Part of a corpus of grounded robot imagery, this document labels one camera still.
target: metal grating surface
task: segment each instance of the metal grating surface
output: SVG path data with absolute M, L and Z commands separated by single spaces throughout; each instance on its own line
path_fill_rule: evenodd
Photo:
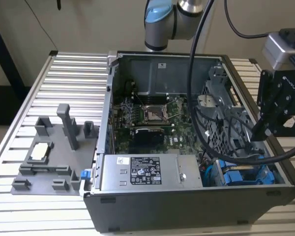
M 202 95 L 209 95 L 208 88 L 204 86 Z M 221 154 L 228 154 L 231 150 L 230 144 L 227 141 L 227 133 L 224 127 L 220 128 L 216 126 L 216 123 L 209 121 L 207 119 L 203 119 L 203 124 L 208 129 L 209 134 L 211 136 L 211 145 L 215 144 L 213 148 L 221 153 Z
M 247 59 L 233 59 L 232 62 L 256 98 L 258 66 Z M 78 122 L 91 119 L 99 124 L 103 99 L 99 94 L 103 92 L 101 87 L 106 84 L 106 76 L 106 55 L 59 53 L 47 61 L 33 86 L 33 96 L 25 102 L 24 114 L 19 113 L 19 118 L 15 119 L 0 145 L 0 236 L 7 233 L 12 236 L 99 235 L 93 228 L 82 198 L 78 196 L 13 196 L 9 191 L 36 133 L 33 124 L 37 116 L 48 115 L 53 123 L 57 123 L 55 108 L 60 102 L 68 102 L 70 114 Z M 285 150 L 295 146 L 295 138 L 279 141 Z M 165 234 L 295 236 L 295 200 L 290 205 L 274 207 L 251 227 L 133 233 Z

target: black cable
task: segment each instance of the black cable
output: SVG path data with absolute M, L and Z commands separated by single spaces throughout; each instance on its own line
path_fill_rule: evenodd
M 149 0 L 147 0 L 146 7 L 144 9 L 144 28 L 146 28 L 146 14 L 148 10 L 148 4 L 149 4 Z
M 49 37 L 50 41 L 53 43 L 54 47 L 56 48 L 56 50 L 58 51 L 57 46 L 55 45 L 55 43 L 53 42 L 53 40 L 51 39 L 51 37 L 49 36 L 49 34 L 45 31 L 45 29 L 43 28 L 43 26 L 41 25 L 38 17 L 36 16 L 35 12 L 33 11 L 33 9 L 31 8 L 31 6 L 29 5 L 27 0 L 24 0 L 25 3 L 29 6 L 30 10 L 32 11 L 34 17 L 36 18 L 37 22 L 39 23 L 40 27 L 42 28 L 42 30 L 45 32 L 45 34 Z
M 239 156 L 237 150 L 234 148 L 234 146 L 231 144 L 231 128 L 232 128 L 232 120 L 233 118 L 231 118 L 228 123 L 229 123 L 229 126 L 228 126 L 228 135 L 227 135 L 227 142 L 229 144 L 229 146 L 231 147 L 233 153 L 236 154 L 236 156 Z
M 209 137 L 207 138 L 207 144 L 208 144 L 208 145 L 210 144 L 210 141 L 211 141 L 211 139 L 210 139 L 210 136 L 209 136 Z M 202 153 L 201 160 L 203 160 L 203 158 L 204 158 L 206 152 L 207 152 L 207 150 L 205 149 L 205 150 L 203 151 L 203 153 Z
M 237 34 L 239 37 L 245 38 L 245 39 L 254 39 L 254 38 L 264 38 L 269 35 L 269 33 L 261 33 L 261 34 L 255 34 L 255 35 L 246 35 L 246 34 L 240 33 L 238 30 L 236 30 L 235 26 L 233 25 L 233 23 L 230 19 L 230 15 L 228 13 L 228 8 L 227 8 L 227 0 L 224 0 L 224 10 L 225 10 L 225 15 L 226 15 L 226 19 L 228 21 L 228 24 L 230 25 L 230 27 L 232 28 L 234 33 Z
M 237 120 L 239 123 L 241 123 L 243 126 L 245 126 L 250 132 L 252 132 L 252 128 L 248 124 L 246 124 L 244 121 L 242 121 L 240 118 L 235 117 L 235 116 L 228 116 L 228 118 Z
M 188 72 L 187 72 L 187 104 L 188 104 L 188 109 L 190 112 L 190 117 L 192 120 L 192 124 L 194 126 L 195 132 L 200 140 L 200 142 L 203 144 L 203 146 L 207 149 L 207 152 L 210 153 L 212 156 L 215 158 L 221 159 L 223 161 L 227 161 L 230 163 L 235 163 L 235 164 L 240 164 L 240 165 L 262 165 L 262 164 L 269 164 L 269 163 L 274 163 L 278 161 L 282 161 L 285 159 L 288 159 L 292 156 L 295 156 L 295 147 L 284 154 L 278 155 L 278 156 L 272 156 L 272 157 L 267 157 L 263 159 L 255 159 L 251 160 L 249 158 L 232 158 L 230 156 L 222 155 L 215 150 L 213 150 L 209 145 L 207 145 L 207 142 L 205 138 L 202 136 L 201 131 L 199 127 L 197 126 L 197 120 L 196 120 L 196 113 L 192 107 L 192 95 L 191 95 L 191 78 L 192 78 L 192 69 L 193 69 L 193 61 L 197 49 L 197 43 L 199 41 L 200 33 L 203 29 L 204 23 L 206 21 L 207 15 L 214 3 L 214 0 L 209 0 L 206 8 L 203 11 L 203 15 L 200 19 L 197 31 L 195 33 L 195 36 L 193 38 L 192 46 L 191 46 L 191 51 L 190 51 L 190 58 L 189 58 L 189 65 L 188 65 Z
M 204 130 L 207 129 L 206 126 L 200 121 L 200 119 L 199 119 L 198 116 L 196 116 L 196 121 L 197 121 L 197 123 L 199 124 L 199 126 L 201 126 Z
M 203 114 L 203 113 L 201 112 L 201 110 L 200 110 L 198 107 L 196 107 L 196 110 L 197 110 L 197 112 L 199 113 L 199 115 L 201 115 L 204 119 L 207 119 L 208 121 L 213 121 L 213 122 L 215 122 L 215 123 L 218 122 L 218 120 L 213 119 L 213 118 L 208 117 L 208 116 L 206 116 L 205 114 Z

